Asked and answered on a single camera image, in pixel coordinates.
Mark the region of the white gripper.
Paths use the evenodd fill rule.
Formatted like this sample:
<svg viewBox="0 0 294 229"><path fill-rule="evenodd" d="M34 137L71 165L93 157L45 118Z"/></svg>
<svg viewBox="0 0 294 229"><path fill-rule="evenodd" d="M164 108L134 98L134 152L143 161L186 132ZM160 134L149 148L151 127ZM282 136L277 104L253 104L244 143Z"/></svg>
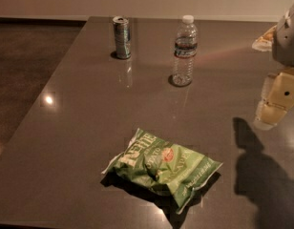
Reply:
<svg viewBox="0 0 294 229"><path fill-rule="evenodd" d="M252 48L260 52L272 51L276 61L294 67L294 3L277 26L271 27L253 42ZM261 98L254 125L260 130L268 131L294 106L294 68L270 73L264 80Z"/></svg>

